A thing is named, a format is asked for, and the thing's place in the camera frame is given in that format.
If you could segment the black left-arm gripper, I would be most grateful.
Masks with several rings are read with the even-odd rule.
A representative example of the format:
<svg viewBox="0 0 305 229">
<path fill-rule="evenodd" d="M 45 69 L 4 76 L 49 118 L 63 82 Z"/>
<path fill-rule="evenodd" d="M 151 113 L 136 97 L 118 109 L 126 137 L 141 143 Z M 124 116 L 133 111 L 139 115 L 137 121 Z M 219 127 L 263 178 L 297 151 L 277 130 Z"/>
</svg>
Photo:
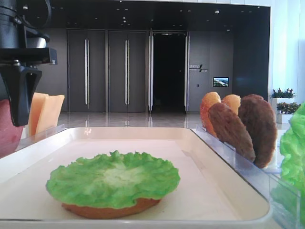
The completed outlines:
<svg viewBox="0 0 305 229">
<path fill-rule="evenodd" d="M 58 61 L 56 50 L 47 46 L 49 35 L 31 25 L 17 6 L 16 0 L 0 2 L 0 63 L 22 66 L 3 66 L 0 75 L 8 94 L 12 123 L 24 126 L 42 77 L 42 71 L 26 66 L 56 65 Z"/>
</svg>

